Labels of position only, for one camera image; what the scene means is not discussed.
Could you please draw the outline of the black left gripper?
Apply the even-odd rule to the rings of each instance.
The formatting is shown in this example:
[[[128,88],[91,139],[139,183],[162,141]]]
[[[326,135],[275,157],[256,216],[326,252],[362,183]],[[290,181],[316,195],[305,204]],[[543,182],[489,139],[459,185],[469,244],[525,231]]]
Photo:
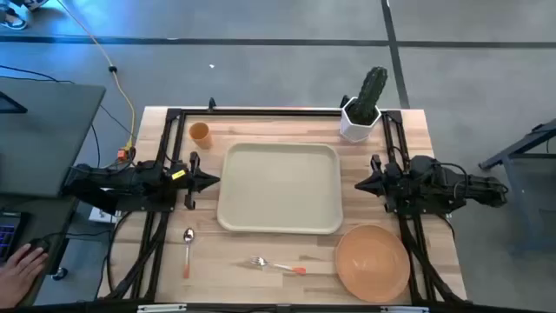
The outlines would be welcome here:
[[[197,190],[197,175],[202,179],[199,182],[199,191],[202,192],[203,190],[207,189],[208,187],[219,183],[220,179],[218,176],[214,176],[208,174],[200,169],[201,158],[199,157],[196,151],[190,153],[189,158],[189,173],[187,174],[187,194],[184,199],[184,205],[188,210],[195,209],[195,200],[194,200],[194,193]]]

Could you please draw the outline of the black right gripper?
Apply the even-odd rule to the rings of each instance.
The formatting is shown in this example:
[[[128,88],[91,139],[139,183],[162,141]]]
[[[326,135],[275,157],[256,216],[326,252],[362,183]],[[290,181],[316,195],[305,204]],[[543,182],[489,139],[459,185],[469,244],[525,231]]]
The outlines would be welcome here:
[[[397,162],[388,162],[385,164],[384,169],[382,169],[379,155],[373,154],[370,165],[373,170],[371,176],[358,182],[355,188],[375,196],[384,196],[386,198],[386,211],[389,213],[397,212],[397,203],[394,197],[394,187],[397,185],[398,180]]]

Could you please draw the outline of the orange plastic plate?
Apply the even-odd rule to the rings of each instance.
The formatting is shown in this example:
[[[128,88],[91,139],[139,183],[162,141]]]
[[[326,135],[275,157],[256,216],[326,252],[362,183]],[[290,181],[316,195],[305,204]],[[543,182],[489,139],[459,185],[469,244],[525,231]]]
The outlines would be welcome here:
[[[389,303],[406,289],[410,262],[401,240],[382,227],[360,225],[347,232],[335,248],[335,269],[355,297]]]

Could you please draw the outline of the orange plastic cup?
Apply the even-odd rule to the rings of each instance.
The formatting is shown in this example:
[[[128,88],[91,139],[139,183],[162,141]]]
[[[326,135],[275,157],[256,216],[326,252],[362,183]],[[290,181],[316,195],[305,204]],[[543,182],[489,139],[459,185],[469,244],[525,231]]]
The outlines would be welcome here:
[[[210,129],[206,123],[193,123],[189,127],[189,136],[195,145],[203,150],[208,150],[213,145]]]

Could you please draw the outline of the beige plastic tray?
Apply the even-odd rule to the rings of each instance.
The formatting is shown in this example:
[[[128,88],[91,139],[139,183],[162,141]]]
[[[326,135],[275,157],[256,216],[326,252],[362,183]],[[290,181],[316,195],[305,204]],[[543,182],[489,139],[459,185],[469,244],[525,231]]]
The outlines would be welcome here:
[[[336,232],[343,221],[338,153],[323,143],[234,144],[223,161],[216,217],[234,232]]]

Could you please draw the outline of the white hexagonal plant pot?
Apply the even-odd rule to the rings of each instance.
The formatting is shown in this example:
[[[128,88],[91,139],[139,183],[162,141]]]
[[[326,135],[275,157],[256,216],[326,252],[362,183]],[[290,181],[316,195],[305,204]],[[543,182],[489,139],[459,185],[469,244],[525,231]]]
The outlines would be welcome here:
[[[347,103],[341,108],[341,123],[340,133],[341,136],[348,140],[350,143],[360,143],[368,139],[369,134],[377,122],[381,119],[381,111],[375,107],[375,119],[370,125],[353,123],[348,116],[347,109],[355,103],[356,97],[351,97]]]

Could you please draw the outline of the green cactus plant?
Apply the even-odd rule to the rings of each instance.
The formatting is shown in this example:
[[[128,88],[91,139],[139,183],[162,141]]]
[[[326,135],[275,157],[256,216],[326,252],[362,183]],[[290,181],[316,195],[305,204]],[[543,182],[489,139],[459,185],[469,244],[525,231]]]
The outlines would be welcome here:
[[[386,85],[387,69],[373,67],[366,75],[357,99],[348,106],[347,116],[353,124],[371,125],[376,119],[376,105]]]

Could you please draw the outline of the blue-grey side table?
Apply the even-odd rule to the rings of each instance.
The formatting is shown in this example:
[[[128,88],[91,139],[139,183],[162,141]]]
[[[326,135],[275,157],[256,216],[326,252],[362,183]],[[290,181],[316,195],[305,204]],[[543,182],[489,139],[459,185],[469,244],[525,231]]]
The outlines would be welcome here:
[[[482,170],[502,166],[512,206],[522,224],[516,252],[556,252],[556,150],[534,149],[556,143],[556,118],[533,127],[520,140],[479,163]]]

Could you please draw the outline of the grey desk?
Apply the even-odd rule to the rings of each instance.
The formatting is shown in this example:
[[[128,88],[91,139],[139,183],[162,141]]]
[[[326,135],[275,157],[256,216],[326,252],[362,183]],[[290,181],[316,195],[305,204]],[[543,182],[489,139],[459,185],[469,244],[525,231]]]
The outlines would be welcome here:
[[[0,195],[57,197],[105,93],[0,77]]]

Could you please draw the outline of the black computer mouse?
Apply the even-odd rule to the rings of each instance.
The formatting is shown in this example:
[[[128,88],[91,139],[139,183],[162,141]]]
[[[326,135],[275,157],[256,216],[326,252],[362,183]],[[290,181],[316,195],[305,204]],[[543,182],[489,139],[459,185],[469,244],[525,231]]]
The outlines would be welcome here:
[[[44,253],[48,252],[50,250],[50,240],[48,238],[45,237],[41,237],[41,238],[34,238],[31,239],[29,241],[29,249],[27,251],[28,254],[30,254],[31,252],[33,252],[34,250],[37,249],[42,249]]]

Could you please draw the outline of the backlit keyboard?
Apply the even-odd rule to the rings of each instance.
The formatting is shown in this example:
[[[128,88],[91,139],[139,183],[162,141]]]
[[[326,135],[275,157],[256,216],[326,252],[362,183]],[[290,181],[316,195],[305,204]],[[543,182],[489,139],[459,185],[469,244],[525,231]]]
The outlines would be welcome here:
[[[6,262],[15,248],[22,223],[21,213],[0,211],[0,263]]]

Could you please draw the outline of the person's hand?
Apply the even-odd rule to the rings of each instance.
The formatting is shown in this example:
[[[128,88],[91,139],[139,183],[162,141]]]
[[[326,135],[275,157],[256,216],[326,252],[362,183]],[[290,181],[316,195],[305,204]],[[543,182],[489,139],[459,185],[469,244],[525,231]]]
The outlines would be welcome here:
[[[0,266],[0,310],[16,307],[45,267],[48,254],[29,243]]]

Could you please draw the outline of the person's shoe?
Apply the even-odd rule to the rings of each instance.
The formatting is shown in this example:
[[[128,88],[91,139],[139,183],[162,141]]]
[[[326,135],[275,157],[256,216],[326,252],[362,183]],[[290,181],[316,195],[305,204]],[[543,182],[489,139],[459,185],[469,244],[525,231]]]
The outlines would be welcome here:
[[[0,26],[11,30],[24,30],[27,22],[9,6],[0,5]]]

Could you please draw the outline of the black metal table frame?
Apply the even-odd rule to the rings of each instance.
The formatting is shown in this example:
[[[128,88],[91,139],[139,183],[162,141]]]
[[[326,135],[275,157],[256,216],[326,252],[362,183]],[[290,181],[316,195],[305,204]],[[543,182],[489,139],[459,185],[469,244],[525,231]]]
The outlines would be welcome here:
[[[183,205],[178,194],[170,213],[157,279],[158,303],[278,303],[356,305],[362,302],[341,284],[335,267],[335,246],[352,228],[373,224],[399,235],[398,220],[385,212],[382,198],[356,190],[354,185],[370,174],[370,158],[388,160],[381,121],[364,143],[350,143],[340,135],[340,109],[216,108],[212,112],[192,108],[147,107],[143,112],[137,158],[155,157],[167,111],[185,111],[181,153],[188,158],[196,146],[187,135],[192,123],[205,122],[213,138],[211,150],[199,150],[201,168],[220,176],[228,149],[236,143],[323,143],[333,147],[340,159],[343,222],[332,235],[247,233],[225,230],[216,219],[220,184],[195,196],[196,209]],[[109,265],[116,286],[138,257],[147,214],[135,212],[117,232]],[[459,260],[449,226],[436,216],[422,217],[428,255],[444,281],[466,298]],[[185,242],[183,232],[195,231],[191,248],[190,278],[183,278]],[[280,272],[249,263],[251,256],[270,262],[305,267],[304,276]]]

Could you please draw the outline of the silver metal bracket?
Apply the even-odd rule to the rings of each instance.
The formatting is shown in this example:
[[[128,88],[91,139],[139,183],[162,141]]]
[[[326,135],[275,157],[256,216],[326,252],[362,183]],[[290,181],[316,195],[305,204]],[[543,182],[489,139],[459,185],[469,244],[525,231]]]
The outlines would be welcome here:
[[[430,313],[428,307],[390,305],[381,306],[381,313]]]
[[[182,313],[188,310],[186,303],[139,305],[136,313]]]

